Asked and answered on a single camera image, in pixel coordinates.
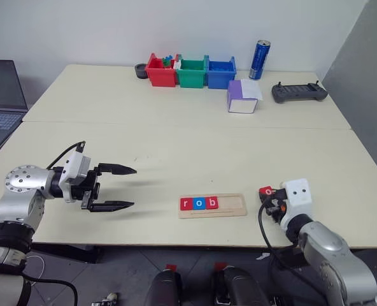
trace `blue can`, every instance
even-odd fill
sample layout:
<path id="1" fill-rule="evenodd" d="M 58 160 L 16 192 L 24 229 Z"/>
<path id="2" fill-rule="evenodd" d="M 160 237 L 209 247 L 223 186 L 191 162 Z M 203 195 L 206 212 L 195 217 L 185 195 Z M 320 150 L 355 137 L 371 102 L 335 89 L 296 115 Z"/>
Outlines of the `blue can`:
<path id="1" fill-rule="evenodd" d="M 266 57 L 271 48 L 271 42 L 267 40 L 259 40 L 257 47 L 255 48 L 255 53 L 253 55 L 250 78 L 252 80 L 259 80 L 262 76 L 262 71 L 264 70 Z"/>

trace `laptop screen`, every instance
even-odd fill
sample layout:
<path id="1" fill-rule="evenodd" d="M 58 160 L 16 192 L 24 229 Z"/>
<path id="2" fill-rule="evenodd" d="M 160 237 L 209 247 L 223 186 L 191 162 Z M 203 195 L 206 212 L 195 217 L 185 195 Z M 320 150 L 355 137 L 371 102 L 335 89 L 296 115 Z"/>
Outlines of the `laptop screen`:
<path id="1" fill-rule="evenodd" d="M 0 109 L 27 110 L 13 61 L 0 61 Z"/>

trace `table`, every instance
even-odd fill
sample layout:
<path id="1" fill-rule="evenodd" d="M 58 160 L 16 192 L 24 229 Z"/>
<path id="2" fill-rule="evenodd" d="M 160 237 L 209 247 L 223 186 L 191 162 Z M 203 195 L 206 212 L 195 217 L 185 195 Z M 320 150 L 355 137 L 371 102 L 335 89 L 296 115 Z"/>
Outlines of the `table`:
<path id="1" fill-rule="evenodd" d="M 239 71 L 237 79 L 248 78 Z M 133 67 L 69 65 L 24 117 L 24 121 L 95 122 L 155 126 L 232 126 L 350 129 L 330 96 L 322 102 L 273 101 L 271 88 L 315 82 L 310 72 L 265 71 L 264 100 L 254 114 L 228 113 L 227 91 L 152 87 Z"/>
<path id="2" fill-rule="evenodd" d="M 47 200 L 35 242 L 264 247 L 255 218 L 258 188 L 304 177 L 316 220 L 352 247 L 377 247 L 377 166 L 349 129 L 25 122 L 0 151 L 0 197 L 12 168 L 45 167 L 80 140 L 87 141 L 91 167 L 120 163 L 138 171 L 104 174 L 99 199 L 136 204 L 93 214 L 79 203 Z M 180 195 L 206 193 L 242 193 L 248 214 L 178 218 Z M 264 224 L 274 246 L 289 244 L 266 216 Z"/>

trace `game controller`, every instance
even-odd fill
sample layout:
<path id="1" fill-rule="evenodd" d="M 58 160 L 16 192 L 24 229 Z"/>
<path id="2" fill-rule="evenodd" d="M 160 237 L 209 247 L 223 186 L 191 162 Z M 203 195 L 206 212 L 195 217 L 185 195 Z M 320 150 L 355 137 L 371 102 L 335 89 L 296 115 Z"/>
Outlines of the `game controller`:
<path id="1" fill-rule="evenodd" d="M 297 99 L 316 99 L 321 101 L 327 97 L 327 91 L 316 83 L 308 83 L 307 85 L 281 85 L 279 82 L 272 87 L 272 95 L 277 103 L 283 103 L 286 100 Z"/>

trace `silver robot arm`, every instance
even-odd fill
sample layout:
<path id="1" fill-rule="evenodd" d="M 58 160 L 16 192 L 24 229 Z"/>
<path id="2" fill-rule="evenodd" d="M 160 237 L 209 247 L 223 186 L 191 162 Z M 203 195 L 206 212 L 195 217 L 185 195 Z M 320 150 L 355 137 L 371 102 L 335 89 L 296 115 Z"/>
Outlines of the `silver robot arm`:
<path id="1" fill-rule="evenodd" d="M 80 200 L 81 208 L 91 212 L 112 212 L 133 205 L 126 201 L 94 203 L 100 186 L 97 178 L 102 172 L 125 175 L 136 170 L 119 164 L 98 164 L 89 170 L 90 158 L 82 154 L 84 145 L 77 143 L 57 158 L 76 148 L 63 167 L 42 169 L 27 164 L 6 175 L 0 199 L 0 306 L 27 305 L 31 287 L 21 274 L 32 236 L 44 214 L 45 200 Z"/>
<path id="2" fill-rule="evenodd" d="M 324 281 L 330 306 L 377 305 L 377 285 L 368 266 L 350 251 L 346 241 L 311 216 L 311 194 L 306 179 L 259 189 L 268 215 L 288 239 L 298 242 L 306 261 Z"/>

